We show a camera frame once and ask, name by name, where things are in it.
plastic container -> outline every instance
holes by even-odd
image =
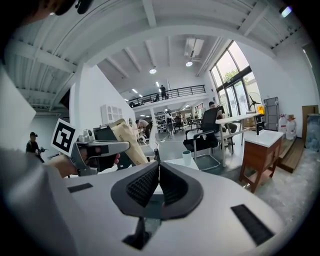
[[[295,138],[295,134],[296,134],[295,128],[296,128],[295,122],[289,119],[288,122],[286,123],[285,138],[287,140],[291,141]]]
[[[297,136],[297,122],[296,122],[296,118],[293,117],[291,118],[291,120],[294,122],[294,137]]]
[[[286,133],[287,132],[287,118],[285,114],[280,115],[278,122],[278,132]]]
[[[258,113],[260,113],[261,115],[265,114],[265,108],[263,106],[258,106]]]

glass door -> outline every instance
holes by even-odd
[[[234,85],[237,101],[238,101],[238,109],[240,110],[241,115],[245,115],[248,111],[248,102],[246,91],[242,81],[237,82]]]
[[[229,113],[229,103],[228,103],[228,99],[227,99],[227,95],[225,92],[225,89],[222,89],[221,91],[219,91],[219,98],[220,98],[220,104],[223,107],[224,110],[224,114],[226,118],[230,117],[230,113]]]
[[[238,112],[238,102],[237,102],[236,96],[235,96],[235,88],[232,85],[225,90],[226,90],[226,93],[228,94],[229,107],[231,110],[231,114],[233,117],[236,117],[239,115],[239,112]]]

hand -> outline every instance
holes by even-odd
[[[100,153],[100,147],[96,147],[95,151]],[[88,164],[88,152],[85,148],[80,150],[81,157],[85,164]],[[119,163],[120,154],[116,154],[114,164]],[[58,155],[45,163],[58,169],[62,178],[69,175],[78,175],[76,167],[66,155]]]

white pillar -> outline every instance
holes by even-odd
[[[151,112],[151,117],[152,117],[152,123],[154,125],[157,124],[157,120],[156,120],[156,116],[155,116],[155,111],[154,111],[154,108],[150,108],[150,112]]]

man in black shirt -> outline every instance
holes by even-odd
[[[161,90],[162,100],[164,100],[164,97],[166,96],[166,88],[164,87],[163,84],[161,85],[160,90]]]
[[[36,142],[36,137],[38,137],[38,135],[32,131],[30,133],[30,140],[26,144],[25,152],[36,156],[37,158],[40,159],[42,163],[44,163],[45,161],[40,156],[39,146],[38,146],[38,143]]]

